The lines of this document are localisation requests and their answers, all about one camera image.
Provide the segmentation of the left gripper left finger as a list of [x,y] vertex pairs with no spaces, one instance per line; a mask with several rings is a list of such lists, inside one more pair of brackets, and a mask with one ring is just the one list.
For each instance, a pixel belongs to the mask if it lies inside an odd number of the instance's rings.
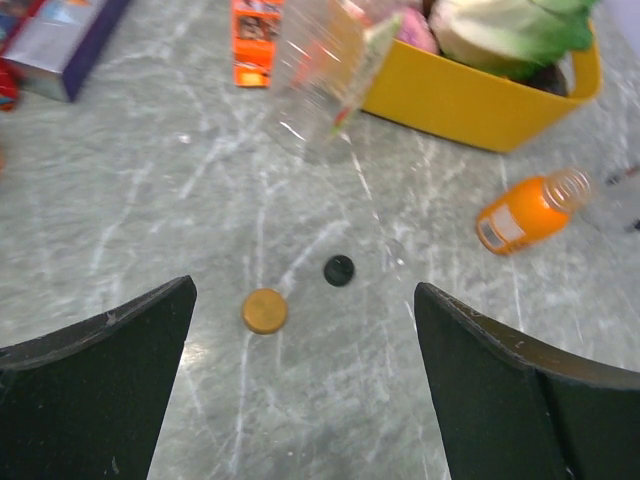
[[196,298],[178,277],[2,348],[2,478],[146,478]]

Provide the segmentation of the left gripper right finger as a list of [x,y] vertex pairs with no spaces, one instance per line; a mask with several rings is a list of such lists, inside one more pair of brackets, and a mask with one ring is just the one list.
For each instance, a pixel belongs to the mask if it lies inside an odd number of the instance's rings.
[[454,479],[636,479],[639,375],[539,341],[430,283],[414,315]]

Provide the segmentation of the brown bottle cap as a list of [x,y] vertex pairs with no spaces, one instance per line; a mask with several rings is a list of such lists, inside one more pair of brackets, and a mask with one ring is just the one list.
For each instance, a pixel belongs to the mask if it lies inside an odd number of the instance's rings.
[[270,288],[257,289],[245,299],[241,309],[245,326],[260,335],[277,332],[286,323],[288,305],[284,297]]

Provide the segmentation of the small orange juice bottle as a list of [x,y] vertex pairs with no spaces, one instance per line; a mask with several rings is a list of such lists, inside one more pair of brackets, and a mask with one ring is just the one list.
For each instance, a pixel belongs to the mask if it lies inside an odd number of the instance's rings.
[[565,228],[591,195],[589,176],[576,168],[528,178],[479,213],[476,234],[496,255],[519,252]]

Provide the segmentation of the large clear plastic bottle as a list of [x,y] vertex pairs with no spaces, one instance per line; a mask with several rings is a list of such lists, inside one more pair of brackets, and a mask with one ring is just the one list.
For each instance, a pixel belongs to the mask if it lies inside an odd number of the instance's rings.
[[348,155],[347,126],[403,23],[402,1],[288,1],[264,131],[310,163]]

